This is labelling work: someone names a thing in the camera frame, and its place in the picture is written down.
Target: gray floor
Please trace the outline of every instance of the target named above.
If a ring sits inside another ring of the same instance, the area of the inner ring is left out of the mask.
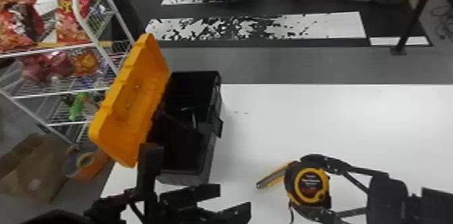
[[[162,52],[171,70],[219,70],[226,84],[451,84],[453,44],[435,35],[437,21],[429,15],[430,9],[444,3],[430,0],[421,17],[435,46],[408,48],[405,57],[393,57],[387,48],[192,48]],[[0,155],[38,131],[33,124],[0,97]],[[5,224],[12,224],[52,208],[81,213],[100,195],[111,167],[112,163],[90,183],[68,181],[50,205],[0,196],[0,215]]]

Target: white tabletop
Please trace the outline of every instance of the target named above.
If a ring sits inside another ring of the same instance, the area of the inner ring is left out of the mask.
[[[453,192],[453,86],[222,85],[223,135],[216,143],[212,183],[222,196],[200,204],[220,210],[250,201],[250,223],[286,223],[282,184],[255,183],[277,166],[309,153],[380,169],[422,186]],[[356,176],[368,185],[369,179]],[[102,197],[135,187],[135,169],[116,164]],[[156,191],[178,188],[157,183]],[[333,210],[365,206],[366,197],[331,175]],[[122,217],[139,223],[127,209]],[[364,217],[349,219],[365,223]],[[295,223],[310,223],[296,217]]]

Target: tape measure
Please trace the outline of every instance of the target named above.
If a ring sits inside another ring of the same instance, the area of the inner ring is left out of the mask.
[[[323,169],[319,168],[319,165],[292,161],[261,179],[256,187],[273,186],[282,179],[288,197],[294,204],[331,207],[329,177]]]

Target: metal shelf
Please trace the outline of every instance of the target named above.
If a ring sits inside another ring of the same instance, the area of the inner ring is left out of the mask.
[[[74,124],[85,124],[90,123],[94,117],[94,113],[90,112],[88,109],[82,111],[82,115],[79,116],[75,121],[69,119],[69,106],[64,102],[60,101],[57,109],[51,116],[48,118],[48,126],[62,126],[62,125],[74,125]]]
[[[112,42],[112,45],[107,47],[106,50],[109,57],[113,60],[113,63],[116,66],[120,66],[122,59],[127,56],[130,48],[131,46],[128,41],[119,41]],[[91,76],[68,77],[60,79],[58,84],[53,84],[44,88],[38,86],[32,81],[18,78],[17,82],[10,84],[8,88],[11,89],[10,95],[13,98],[28,99],[40,96],[77,94],[79,92],[107,90],[113,83],[114,79],[115,73],[107,67],[104,72]]]
[[[88,140],[88,126],[94,111],[84,109],[75,121],[69,119],[70,107],[60,98],[62,94],[77,94],[107,90],[119,73],[130,48],[134,44],[124,19],[113,0],[98,0],[90,5],[86,17],[82,17],[78,5],[80,0],[71,0],[71,9],[80,27],[89,37],[89,41],[80,43],[58,43],[55,20],[56,1],[35,4],[35,8],[44,20],[45,34],[37,38],[30,47],[0,51],[0,58],[25,56],[39,53],[52,53],[76,49],[92,49],[98,56],[102,70],[91,76],[60,79],[53,86],[39,87],[23,79],[22,64],[14,62],[0,76],[0,94],[5,96],[21,110],[33,117],[43,128],[66,142],[73,144]],[[124,31],[127,41],[100,41],[102,33],[109,26],[112,17],[116,17]]]
[[[86,21],[94,33],[96,38],[99,38],[104,30],[109,25],[115,12],[109,7],[107,0],[98,0],[88,12]],[[42,36],[37,38],[37,45],[31,47],[24,47],[19,49],[12,49],[10,51],[2,51],[0,53],[1,58],[6,57],[18,57],[24,55],[38,54],[38,53],[49,53],[53,51],[62,51],[70,49],[88,48],[95,47],[96,44],[93,42],[82,42],[70,45],[62,45],[57,43],[57,32],[55,30],[55,10],[41,16],[44,20],[45,32]]]

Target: cable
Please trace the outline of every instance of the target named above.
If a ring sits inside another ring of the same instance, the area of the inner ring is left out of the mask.
[[[435,34],[442,40],[448,38],[453,42],[453,7],[449,5],[434,7],[429,14],[439,20]]]
[[[289,221],[289,224],[293,224],[294,223],[294,212],[293,212],[293,208],[291,206],[291,200],[289,201],[288,203],[288,210],[289,210],[289,214],[291,216],[291,219]]]
[[[129,202],[128,205],[133,211],[133,213],[137,215],[137,218],[140,220],[140,222],[142,222],[142,224],[145,224],[145,216],[143,216],[143,213],[140,212],[140,210],[138,210],[138,207],[135,205],[135,203]]]

